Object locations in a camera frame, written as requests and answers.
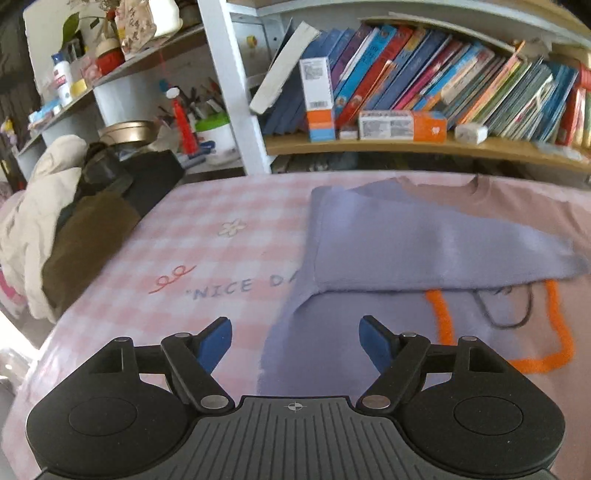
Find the purple and pink sweater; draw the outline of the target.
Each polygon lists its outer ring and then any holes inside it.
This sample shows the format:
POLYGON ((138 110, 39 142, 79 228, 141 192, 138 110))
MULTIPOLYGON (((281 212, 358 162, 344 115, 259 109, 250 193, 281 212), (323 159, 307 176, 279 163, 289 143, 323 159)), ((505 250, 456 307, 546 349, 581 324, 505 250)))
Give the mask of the purple and pink sweater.
POLYGON ((588 199, 493 177, 315 188, 259 394, 359 398, 378 375, 359 341, 366 315, 439 344, 480 338, 561 408, 558 477, 589 477, 588 199))

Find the dark brown clothes pile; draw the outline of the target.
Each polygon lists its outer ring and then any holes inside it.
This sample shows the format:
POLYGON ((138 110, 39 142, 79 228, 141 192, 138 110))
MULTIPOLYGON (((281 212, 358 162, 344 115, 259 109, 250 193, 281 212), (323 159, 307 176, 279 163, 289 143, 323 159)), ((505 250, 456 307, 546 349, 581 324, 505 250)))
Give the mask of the dark brown clothes pile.
POLYGON ((170 150, 121 161, 104 143, 89 146, 73 201, 60 212, 52 252, 41 269, 50 322, 75 303, 183 175, 170 150))

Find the pink cartoon table mat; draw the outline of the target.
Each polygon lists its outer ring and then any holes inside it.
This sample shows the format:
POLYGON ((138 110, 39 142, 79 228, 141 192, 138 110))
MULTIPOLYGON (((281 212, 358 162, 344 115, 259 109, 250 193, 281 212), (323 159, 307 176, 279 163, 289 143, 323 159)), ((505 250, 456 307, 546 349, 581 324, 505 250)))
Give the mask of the pink cartoon table mat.
MULTIPOLYGON (((301 268, 311 192, 352 189, 407 177, 421 185, 461 186, 477 177, 428 172, 344 172, 247 176, 173 189, 134 228, 119 253, 61 316, 21 386, 2 434, 20 479, 39 466, 26 439, 32 408, 117 337, 157 345, 197 334, 219 317, 231 321, 228 352, 213 375, 233 398, 257 391, 260 360, 301 268)), ((587 193, 522 180, 551 197, 587 193)))

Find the red tassel ornament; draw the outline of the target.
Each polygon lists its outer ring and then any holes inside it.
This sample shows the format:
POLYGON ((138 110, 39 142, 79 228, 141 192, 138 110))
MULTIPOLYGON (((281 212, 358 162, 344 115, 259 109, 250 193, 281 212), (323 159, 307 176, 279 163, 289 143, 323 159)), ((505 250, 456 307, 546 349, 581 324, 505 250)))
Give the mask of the red tassel ornament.
POLYGON ((166 91, 166 97, 171 101, 174 117, 181 136, 183 153, 188 157, 197 155, 198 144, 194 137, 187 115, 180 101, 180 90, 177 87, 171 87, 166 91))

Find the cream white jacket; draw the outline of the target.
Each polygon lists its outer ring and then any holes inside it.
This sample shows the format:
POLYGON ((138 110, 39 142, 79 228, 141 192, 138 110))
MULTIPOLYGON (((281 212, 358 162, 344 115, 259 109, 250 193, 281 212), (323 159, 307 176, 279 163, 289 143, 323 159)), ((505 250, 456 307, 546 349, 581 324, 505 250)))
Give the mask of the cream white jacket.
POLYGON ((25 190, 1 207, 1 269, 36 319, 57 321, 43 290, 42 268, 51 256, 57 221, 74 200, 88 143, 57 138, 37 161, 25 190))

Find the green lid white jar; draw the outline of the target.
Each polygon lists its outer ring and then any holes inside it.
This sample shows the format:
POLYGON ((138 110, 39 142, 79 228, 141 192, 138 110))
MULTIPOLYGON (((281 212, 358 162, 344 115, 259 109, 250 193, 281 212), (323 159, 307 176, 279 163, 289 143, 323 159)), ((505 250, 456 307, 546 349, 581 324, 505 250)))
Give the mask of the green lid white jar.
POLYGON ((207 164, 221 166, 240 158, 228 114, 216 113, 197 121, 195 131, 207 164))

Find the flat white orange box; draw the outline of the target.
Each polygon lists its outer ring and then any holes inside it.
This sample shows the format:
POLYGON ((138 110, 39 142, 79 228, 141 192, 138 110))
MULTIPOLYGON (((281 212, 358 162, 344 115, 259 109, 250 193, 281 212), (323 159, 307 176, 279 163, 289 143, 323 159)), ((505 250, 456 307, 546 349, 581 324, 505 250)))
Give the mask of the flat white orange box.
POLYGON ((358 117, 361 140, 443 143, 447 118, 431 111, 362 111, 358 117))

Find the brass metal bowl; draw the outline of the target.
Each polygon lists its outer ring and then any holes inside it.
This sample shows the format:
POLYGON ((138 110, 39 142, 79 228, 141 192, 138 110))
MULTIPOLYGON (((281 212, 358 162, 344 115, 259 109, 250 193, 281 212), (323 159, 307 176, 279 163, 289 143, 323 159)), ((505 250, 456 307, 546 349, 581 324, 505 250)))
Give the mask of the brass metal bowl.
POLYGON ((126 121, 113 124, 98 131, 99 141, 109 145, 147 145, 158 133, 157 126, 146 120, 126 121))

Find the white charger block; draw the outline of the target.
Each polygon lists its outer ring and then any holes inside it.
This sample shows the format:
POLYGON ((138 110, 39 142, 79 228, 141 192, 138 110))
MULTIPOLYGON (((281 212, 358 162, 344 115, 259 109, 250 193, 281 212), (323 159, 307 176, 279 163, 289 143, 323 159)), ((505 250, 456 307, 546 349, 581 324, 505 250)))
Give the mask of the white charger block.
POLYGON ((454 131, 456 141, 470 145, 480 145, 487 140, 488 135, 487 126, 474 122, 459 124, 454 131))

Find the wooden white bookshelf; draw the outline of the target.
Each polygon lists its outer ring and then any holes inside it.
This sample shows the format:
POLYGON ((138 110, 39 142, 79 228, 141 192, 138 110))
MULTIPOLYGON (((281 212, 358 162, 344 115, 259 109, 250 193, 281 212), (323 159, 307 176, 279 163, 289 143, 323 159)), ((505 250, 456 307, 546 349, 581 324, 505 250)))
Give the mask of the wooden white bookshelf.
POLYGON ((577 140, 578 68, 549 61, 542 29, 580 47, 590 31, 547 1, 122 1, 98 21, 86 90, 39 131, 87 132, 177 112, 199 86, 221 119, 182 116, 182 142, 269 173, 276 157, 404 152, 588 172, 577 140))

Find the row of colourful books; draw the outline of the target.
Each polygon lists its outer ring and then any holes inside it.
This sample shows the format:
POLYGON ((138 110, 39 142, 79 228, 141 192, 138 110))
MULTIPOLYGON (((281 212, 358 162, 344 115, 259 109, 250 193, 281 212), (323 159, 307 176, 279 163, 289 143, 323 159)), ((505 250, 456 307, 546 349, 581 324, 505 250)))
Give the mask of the row of colourful books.
POLYGON ((584 50, 558 45, 529 57, 522 45, 431 20, 399 18, 356 29, 317 31, 300 25, 283 40, 253 106, 266 136, 308 132, 300 61, 328 57, 335 137, 359 135, 362 111, 440 112, 448 132, 479 123, 489 135, 555 142, 584 50))

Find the upright white orange box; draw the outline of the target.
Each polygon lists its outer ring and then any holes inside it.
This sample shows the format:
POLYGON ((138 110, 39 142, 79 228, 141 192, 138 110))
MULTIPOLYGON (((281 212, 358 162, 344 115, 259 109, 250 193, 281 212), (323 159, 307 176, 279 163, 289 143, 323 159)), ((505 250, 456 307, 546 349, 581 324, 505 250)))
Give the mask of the upright white orange box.
POLYGON ((300 61, 305 121, 311 142, 335 141, 335 103, 328 57, 300 61))

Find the white lotion bottle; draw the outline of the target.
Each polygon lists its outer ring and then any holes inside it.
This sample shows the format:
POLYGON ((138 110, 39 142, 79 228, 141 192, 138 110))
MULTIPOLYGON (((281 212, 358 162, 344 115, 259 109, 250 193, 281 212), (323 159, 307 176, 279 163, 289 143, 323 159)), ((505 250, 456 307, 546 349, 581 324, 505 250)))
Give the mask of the white lotion bottle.
POLYGON ((66 60, 62 52, 52 55, 53 61, 53 81, 60 103, 63 107, 72 103, 71 86, 73 77, 70 63, 66 60))

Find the red dictionary books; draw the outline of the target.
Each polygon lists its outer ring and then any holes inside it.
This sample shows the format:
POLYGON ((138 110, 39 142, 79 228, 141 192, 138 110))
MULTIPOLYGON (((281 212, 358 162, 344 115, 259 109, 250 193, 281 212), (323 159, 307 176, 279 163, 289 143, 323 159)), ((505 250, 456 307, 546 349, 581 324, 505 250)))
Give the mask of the red dictionary books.
POLYGON ((569 59, 567 65, 576 70, 577 78, 567 98, 556 136, 556 144, 583 147, 585 145, 587 96, 590 94, 590 69, 575 59, 569 59))

